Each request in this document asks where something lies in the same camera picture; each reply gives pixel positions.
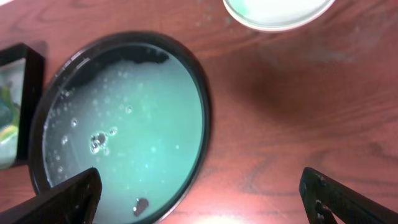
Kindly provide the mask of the mint plate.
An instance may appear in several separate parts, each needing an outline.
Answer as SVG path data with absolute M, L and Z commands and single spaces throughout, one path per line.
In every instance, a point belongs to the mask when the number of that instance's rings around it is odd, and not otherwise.
M 335 0 L 224 0 L 229 14 L 242 25 L 261 32 L 284 32 L 308 24 Z

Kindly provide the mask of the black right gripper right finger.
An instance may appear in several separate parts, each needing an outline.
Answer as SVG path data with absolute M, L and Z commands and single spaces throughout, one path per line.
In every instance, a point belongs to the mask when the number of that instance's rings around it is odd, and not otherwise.
M 303 170 L 299 192 L 309 223 L 397 223 L 397 213 L 366 198 L 327 175 Z

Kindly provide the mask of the green scrub sponge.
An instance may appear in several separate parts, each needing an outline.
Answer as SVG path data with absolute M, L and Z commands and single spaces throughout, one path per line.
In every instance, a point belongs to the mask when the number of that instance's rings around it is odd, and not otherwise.
M 20 108 L 11 96 L 9 85 L 1 85 L 1 142 L 18 135 Z

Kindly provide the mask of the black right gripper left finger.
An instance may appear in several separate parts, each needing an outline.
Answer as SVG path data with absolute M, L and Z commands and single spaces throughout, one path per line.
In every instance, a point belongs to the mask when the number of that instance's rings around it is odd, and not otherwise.
M 100 174 L 94 167 L 1 212 L 2 224 L 92 224 L 101 198 Z

